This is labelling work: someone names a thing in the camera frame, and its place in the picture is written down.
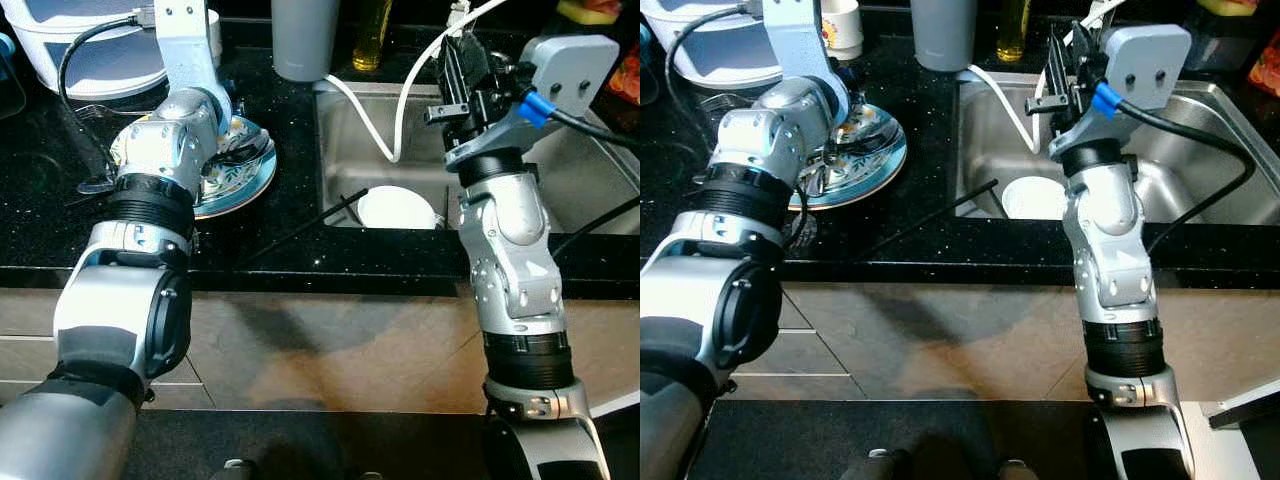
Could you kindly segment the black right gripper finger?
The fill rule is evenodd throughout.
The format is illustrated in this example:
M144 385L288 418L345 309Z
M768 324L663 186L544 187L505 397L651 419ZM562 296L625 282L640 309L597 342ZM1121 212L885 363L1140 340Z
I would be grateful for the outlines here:
M1048 58L1044 68L1046 87L1051 95L1065 95L1070 92L1068 74L1068 55L1064 41L1057 29L1051 26L1047 40Z
M444 40L439 55L439 88L445 105L465 101L465 69L454 40Z
M460 40L460 61L463 73L463 101L472 101L477 93L493 90L490 50L476 37Z
M1071 23L1071 51L1068 72L1074 74L1074 88L1079 93L1092 92L1103 79L1103 54L1091 29L1080 20Z

